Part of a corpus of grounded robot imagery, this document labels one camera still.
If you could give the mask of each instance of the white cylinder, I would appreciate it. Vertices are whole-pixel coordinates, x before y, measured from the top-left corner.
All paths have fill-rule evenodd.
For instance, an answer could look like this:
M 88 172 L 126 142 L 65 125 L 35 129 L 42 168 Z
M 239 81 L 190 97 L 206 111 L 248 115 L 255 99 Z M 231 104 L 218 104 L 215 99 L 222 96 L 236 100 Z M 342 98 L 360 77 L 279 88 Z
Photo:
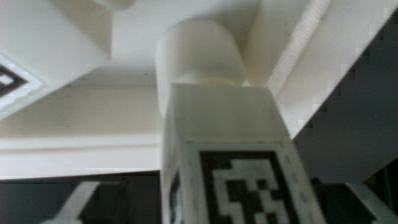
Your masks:
M 158 41 L 156 78 L 165 115 L 170 83 L 241 85 L 245 67 L 232 35 L 209 20 L 179 23 Z
M 106 9 L 122 10 L 129 8 L 135 0 L 92 0 Z

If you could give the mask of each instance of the black surface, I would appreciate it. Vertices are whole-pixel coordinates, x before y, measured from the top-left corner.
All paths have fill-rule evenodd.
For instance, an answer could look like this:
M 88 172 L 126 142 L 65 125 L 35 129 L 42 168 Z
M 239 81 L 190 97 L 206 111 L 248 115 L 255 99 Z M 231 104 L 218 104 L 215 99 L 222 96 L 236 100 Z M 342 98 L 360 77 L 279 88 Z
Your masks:
M 294 138 L 309 175 L 325 182 L 364 181 L 398 157 L 396 40 L 398 13 Z
M 371 224 L 369 213 L 344 184 L 316 184 L 314 192 L 326 224 Z
M 81 181 L 103 181 L 81 219 L 90 224 L 159 224 L 158 172 L 0 181 L 0 223 L 51 219 Z

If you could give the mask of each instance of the white pillar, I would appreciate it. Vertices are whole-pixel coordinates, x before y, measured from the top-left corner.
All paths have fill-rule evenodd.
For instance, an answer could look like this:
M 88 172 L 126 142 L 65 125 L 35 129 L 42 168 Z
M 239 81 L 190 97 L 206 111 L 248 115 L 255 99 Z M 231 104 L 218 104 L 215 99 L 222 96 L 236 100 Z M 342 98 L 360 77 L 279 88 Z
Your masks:
M 209 20 L 188 20 L 158 41 L 156 77 L 165 115 L 170 83 L 239 85 L 245 68 L 232 35 Z
M 92 0 L 106 9 L 122 10 L 131 5 L 135 0 Z

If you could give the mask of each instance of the white panel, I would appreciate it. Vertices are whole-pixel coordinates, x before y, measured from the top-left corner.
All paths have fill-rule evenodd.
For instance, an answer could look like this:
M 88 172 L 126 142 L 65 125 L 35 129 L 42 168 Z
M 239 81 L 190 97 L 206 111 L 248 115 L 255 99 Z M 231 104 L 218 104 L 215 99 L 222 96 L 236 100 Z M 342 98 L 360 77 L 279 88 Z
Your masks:
M 0 119 L 106 62 L 110 23 L 110 11 L 88 0 L 0 1 L 0 54 L 42 81 Z

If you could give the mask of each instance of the qr-like code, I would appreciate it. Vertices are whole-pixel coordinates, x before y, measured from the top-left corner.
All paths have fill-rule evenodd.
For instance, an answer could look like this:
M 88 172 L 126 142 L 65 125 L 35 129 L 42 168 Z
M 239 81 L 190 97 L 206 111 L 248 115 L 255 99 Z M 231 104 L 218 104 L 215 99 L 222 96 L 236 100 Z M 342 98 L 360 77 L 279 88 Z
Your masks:
M 175 173 L 170 194 L 168 194 L 168 207 L 170 207 L 170 224 L 183 224 L 183 194 L 179 184 L 179 173 Z
M 200 151 L 209 224 L 298 224 L 273 151 Z

